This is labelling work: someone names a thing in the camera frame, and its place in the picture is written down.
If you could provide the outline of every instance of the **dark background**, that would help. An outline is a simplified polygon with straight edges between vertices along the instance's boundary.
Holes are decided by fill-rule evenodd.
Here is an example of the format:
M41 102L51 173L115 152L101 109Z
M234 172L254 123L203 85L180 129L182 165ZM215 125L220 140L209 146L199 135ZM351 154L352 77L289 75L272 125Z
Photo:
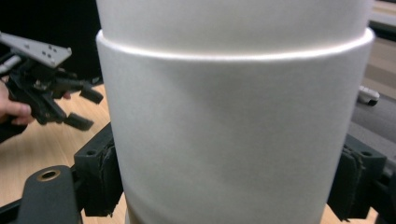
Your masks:
M0 31L71 48L62 67L79 78L101 77L95 37L100 22L94 0L0 0ZM0 44L0 57L9 48Z

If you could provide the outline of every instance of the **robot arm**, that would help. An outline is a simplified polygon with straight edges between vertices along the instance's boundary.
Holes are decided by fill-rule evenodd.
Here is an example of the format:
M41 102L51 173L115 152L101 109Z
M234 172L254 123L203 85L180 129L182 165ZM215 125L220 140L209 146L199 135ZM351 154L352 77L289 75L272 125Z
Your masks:
M32 107L32 115L40 124L57 122L87 131L93 122L71 113L69 116L55 103L67 91L81 91L80 96L99 104L103 96L88 81L60 68L71 56L71 49L0 33L0 42L11 52L0 61L0 76L9 76L6 83L12 100Z

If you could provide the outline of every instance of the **white cylinder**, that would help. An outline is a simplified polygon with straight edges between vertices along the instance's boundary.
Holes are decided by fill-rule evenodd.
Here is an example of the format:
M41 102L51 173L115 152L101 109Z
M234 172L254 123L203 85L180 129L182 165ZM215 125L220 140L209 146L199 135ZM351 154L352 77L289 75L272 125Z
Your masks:
M374 38L371 2L336 2L98 1L130 213L145 224L319 223ZM334 33L304 27L306 14Z

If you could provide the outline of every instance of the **human hand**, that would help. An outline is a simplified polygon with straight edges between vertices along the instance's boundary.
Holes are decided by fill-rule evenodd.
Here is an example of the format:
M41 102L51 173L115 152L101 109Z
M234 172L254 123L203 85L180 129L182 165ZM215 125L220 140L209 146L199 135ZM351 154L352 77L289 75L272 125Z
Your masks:
M8 89L3 81L0 82L0 123L8 120L10 116L16 117L11 121L15 125L27 125L34 121L32 109L29 105L10 101Z

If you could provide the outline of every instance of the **screw hole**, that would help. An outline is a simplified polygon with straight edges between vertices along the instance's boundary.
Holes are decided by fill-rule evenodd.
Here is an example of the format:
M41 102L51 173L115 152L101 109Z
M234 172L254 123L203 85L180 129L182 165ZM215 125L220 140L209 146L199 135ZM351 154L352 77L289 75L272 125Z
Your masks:
M58 177L58 175L60 175L60 174L61 174L60 170L49 170L49 171L46 171L43 174L39 175L37 177L37 180L41 181L41 182L50 181L50 180Z

